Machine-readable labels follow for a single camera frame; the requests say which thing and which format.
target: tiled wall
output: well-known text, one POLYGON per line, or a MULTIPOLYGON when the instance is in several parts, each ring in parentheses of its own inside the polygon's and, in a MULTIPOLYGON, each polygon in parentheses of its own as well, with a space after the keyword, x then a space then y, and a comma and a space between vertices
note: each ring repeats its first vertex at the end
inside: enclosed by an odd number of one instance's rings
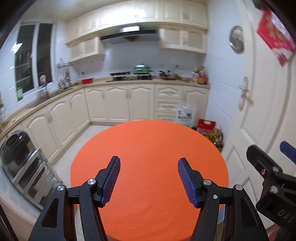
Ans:
MULTIPOLYGON (((27 105, 31 101, 35 100, 40 95, 44 94, 43 90, 35 91, 34 93, 24 94, 24 98, 21 101, 17 101, 16 96, 16 84, 15 84, 15 55, 11 51, 12 46, 16 43, 18 32, 21 23, 24 22, 53 22, 50 19, 24 19, 22 18, 10 32, 3 47, 0 49, 0 92, 1 97, 9 115, 21 107, 27 105)), ((55 35, 55 41, 51 44, 54 52, 54 63, 59 63, 60 58, 63 58, 65 62, 69 61, 68 47, 65 45, 65 22, 56 21, 53 34, 55 35)), ((72 78, 76 79, 77 75, 72 74, 72 78)), ((52 85, 49 91, 57 89, 57 85, 52 85)))
POLYGON ((243 80, 244 54, 236 54, 229 45, 232 27, 241 26, 235 0, 208 1, 209 31, 204 65, 211 83, 206 119, 216 121, 222 128, 224 142, 233 123, 243 80))
POLYGON ((199 67, 204 55, 164 50, 159 48, 159 42, 132 42, 106 45, 105 56, 93 57, 75 63, 74 70, 84 77, 108 77, 110 73, 127 72, 138 64, 148 65, 151 70, 172 70, 192 76, 193 68, 199 67))

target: round wall plate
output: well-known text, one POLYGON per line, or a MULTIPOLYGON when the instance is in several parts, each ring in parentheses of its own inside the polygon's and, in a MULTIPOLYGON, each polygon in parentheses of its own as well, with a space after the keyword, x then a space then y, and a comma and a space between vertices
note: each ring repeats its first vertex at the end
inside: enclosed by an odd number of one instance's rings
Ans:
POLYGON ((244 35, 242 27, 234 26, 231 29, 229 43, 235 53, 242 53, 244 51, 244 35))

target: red paper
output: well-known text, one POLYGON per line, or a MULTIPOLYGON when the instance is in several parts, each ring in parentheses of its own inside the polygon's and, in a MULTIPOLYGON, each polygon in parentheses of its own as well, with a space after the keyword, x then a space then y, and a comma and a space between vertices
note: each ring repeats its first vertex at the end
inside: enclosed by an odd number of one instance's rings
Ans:
POLYGON ((296 52, 296 44, 271 10, 263 12, 257 33, 275 54, 281 66, 296 52))

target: black range hood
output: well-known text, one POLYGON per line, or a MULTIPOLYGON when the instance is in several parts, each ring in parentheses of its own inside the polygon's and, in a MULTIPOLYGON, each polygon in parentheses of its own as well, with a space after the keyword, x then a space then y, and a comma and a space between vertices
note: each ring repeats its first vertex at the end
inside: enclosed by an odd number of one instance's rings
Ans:
POLYGON ((109 44, 121 44, 128 42, 158 41, 157 30, 140 30, 139 26, 122 27, 120 33, 100 37, 100 40, 109 44))

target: wooden countertop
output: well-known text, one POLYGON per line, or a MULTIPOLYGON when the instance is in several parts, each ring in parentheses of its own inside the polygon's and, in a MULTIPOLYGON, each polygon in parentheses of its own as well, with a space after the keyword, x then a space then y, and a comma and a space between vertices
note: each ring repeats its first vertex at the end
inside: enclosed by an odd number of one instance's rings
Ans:
POLYGON ((25 107, 18 110, 16 113, 12 114, 9 117, 8 124, 3 128, 2 133, 0 134, 0 139, 2 139, 9 131, 11 131, 15 126, 17 126, 19 123, 21 123, 24 119, 26 119, 28 116, 36 112, 37 110, 43 108, 44 106, 48 105, 49 103, 65 96, 70 93, 73 93, 77 90, 80 90, 82 88, 87 87, 94 87, 94 86, 102 86, 102 85, 118 85, 118 84, 167 84, 167 85, 185 85, 185 86, 192 86, 192 87, 199 87, 199 88, 206 88, 209 89, 210 85, 200 85, 195 83, 188 83, 185 81, 180 80, 163 80, 163 79, 152 79, 152 80, 125 80, 125 81, 112 81, 107 82, 109 80, 112 80, 111 77, 108 78, 101 78, 101 79, 94 79, 94 81, 91 84, 75 84, 70 90, 61 93, 55 97, 50 98, 49 100, 46 100, 42 104, 33 107, 33 108, 27 108, 27 106, 30 106, 34 102, 37 102, 39 99, 32 101, 25 107))

